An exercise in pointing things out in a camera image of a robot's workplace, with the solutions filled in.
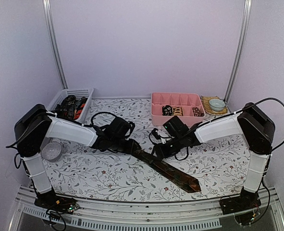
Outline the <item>brown green patterned tie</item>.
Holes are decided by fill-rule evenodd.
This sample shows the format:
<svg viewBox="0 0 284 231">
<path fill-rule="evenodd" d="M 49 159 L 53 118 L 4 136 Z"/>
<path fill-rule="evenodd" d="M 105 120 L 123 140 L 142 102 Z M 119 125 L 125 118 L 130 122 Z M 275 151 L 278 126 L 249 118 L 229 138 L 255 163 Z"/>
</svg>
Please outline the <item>brown green patterned tie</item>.
<svg viewBox="0 0 284 231">
<path fill-rule="evenodd" d="M 130 154 L 136 159 L 144 162 L 187 193 L 197 193 L 201 191 L 199 181 L 196 178 L 160 160 L 158 157 L 147 153 L 135 140 L 129 139 L 129 141 L 131 142 Z"/>
</svg>

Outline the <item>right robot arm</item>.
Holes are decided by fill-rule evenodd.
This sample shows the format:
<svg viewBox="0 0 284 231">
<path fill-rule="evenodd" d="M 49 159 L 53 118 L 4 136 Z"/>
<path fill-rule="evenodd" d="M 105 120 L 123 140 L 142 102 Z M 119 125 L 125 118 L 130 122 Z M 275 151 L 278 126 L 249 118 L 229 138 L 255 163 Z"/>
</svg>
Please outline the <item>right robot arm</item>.
<svg viewBox="0 0 284 231">
<path fill-rule="evenodd" d="M 176 155 L 183 148 L 188 149 L 231 135 L 242 135 L 250 153 L 247 176 L 239 196 L 220 200 L 223 214 L 261 205 L 258 190 L 264 185 L 263 178 L 275 149 L 272 147 L 275 124 L 257 105 L 247 103 L 238 111 L 205 123 L 196 123 L 190 128 L 174 116 L 163 124 L 171 139 L 154 145 L 155 154 L 167 158 Z"/>
</svg>

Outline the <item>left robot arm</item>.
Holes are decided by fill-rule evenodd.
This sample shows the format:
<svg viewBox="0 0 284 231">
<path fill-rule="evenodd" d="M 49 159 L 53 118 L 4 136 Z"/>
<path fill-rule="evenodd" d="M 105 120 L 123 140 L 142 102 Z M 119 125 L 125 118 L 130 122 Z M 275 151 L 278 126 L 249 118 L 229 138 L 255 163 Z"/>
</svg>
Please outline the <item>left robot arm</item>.
<svg viewBox="0 0 284 231">
<path fill-rule="evenodd" d="M 134 128 L 134 123 L 117 116 L 110 124 L 101 127 L 93 123 L 69 121 L 37 104 L 15 124 L 16 141 L 7 148 L 17 150 L 21 158 L 37 195 L 35 205 L 58 212 L 72 212 L 78 208 L 76 200 L 56 195 L 43 166 L 43 158 L 60 157 L 60 140 L 76 142 L 102 152 L 136 154 L 141 147 L 129 138 Z"/>
</svg>

